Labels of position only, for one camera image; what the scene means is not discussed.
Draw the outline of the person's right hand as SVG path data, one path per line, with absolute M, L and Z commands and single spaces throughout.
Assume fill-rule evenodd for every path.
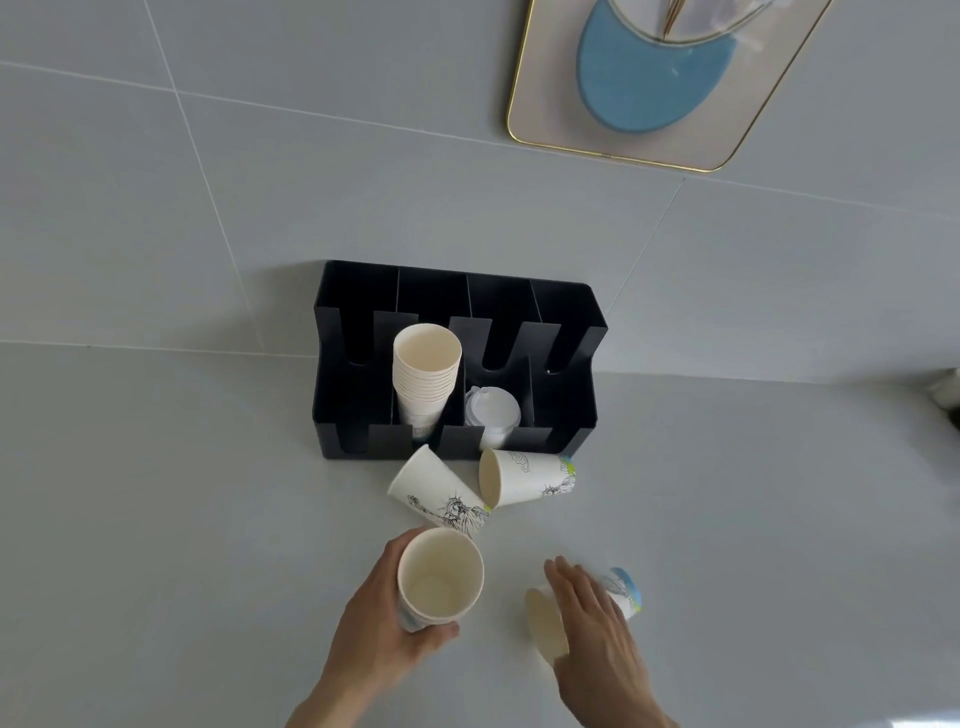
M 568 640 L 568 653 L 553 665 L 559 697 L 582 728 L 595 728 L 609 700 L 659 703 L 624 615 L 606 589 L 581 564 L 548 559 L 552 587 Z

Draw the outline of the person's left hand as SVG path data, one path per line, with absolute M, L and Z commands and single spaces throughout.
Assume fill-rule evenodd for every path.
M 421 526 L 389 540 L 368 576 L 347 602 L 332 639 L 324 673 L 370 675 L 385 690 L 426 657 L 408 657 L 399 618 L 398 567 L 405 548 L 429 530 Z

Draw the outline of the white paper cup statue print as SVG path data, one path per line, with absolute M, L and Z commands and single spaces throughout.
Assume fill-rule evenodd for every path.
M 466 534 L 436 527 L 405 547 L 397 568 L 398 615 L 409 633 L 459 622 L 478 601 L 485 564 Z
M 577 473 L 558 454 L 486 449 L 479 459 L 479 489 L 490 509 L 569 493 Z
M 427 522 L 474 540 L 491 509 L 427 444 L 422 444 L 390 482 L 387 495 Z
M 596 572 L 594 578 L 603 586 L 624 619 L 629 621 L 642 612 L 642 594 L 630 573 L 613 566 Z M 549 584 L 527 589 L 524 595 L 527 624 L 534 646 L 549 668 L 569 653 L 569 641 L 553 588 Z

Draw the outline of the person's left forearm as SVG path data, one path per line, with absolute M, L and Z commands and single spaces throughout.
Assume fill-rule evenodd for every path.
M 283 728 L 354 728 L 384 690 L 371 675 L 325 672 Z

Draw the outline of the person's right forearm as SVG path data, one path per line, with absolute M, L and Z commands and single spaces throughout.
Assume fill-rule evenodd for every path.
M 656 702 L 608 700 L 601 707 L 595 728 L 681 728 Z

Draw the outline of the stack of white cup lids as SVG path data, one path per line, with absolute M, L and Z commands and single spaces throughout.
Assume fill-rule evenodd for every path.
M 508 391 L 494 386 L 471 387 L 464 399 L 464 423 L 482 430 L 481 451 L 500 450 L 522 421 L 522 408 Z

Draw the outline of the black compartment cup organizer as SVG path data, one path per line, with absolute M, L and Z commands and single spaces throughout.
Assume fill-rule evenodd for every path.
M 596 428 L 592 364 L 609 328 L 586 283 L 329 260 L 314 314 L 312 418 L 327 459 L 406 460 L 421 445 L 392 383 L 394 340 L 418 323 L 444 326 L 462 344 L 428 439 L 440 458 L 481 455 L 482 429 L 465 413 L 474 387 L 498 387 L 520 405 L 505 450 L 571 456 Z

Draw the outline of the stack of plain paper cups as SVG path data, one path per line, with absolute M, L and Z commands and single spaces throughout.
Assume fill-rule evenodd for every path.
M 436 429 L 457 382 L 462 345 L 449 328 L 431 322 L 408 325 L 392 343 L 391 382 L 398 417 L 416 443 Z

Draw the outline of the gold framed wall picture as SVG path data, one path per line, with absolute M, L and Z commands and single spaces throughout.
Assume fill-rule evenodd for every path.
M 738 151 L 834 0 L 530 0 L 506 130 L 682 172 Z

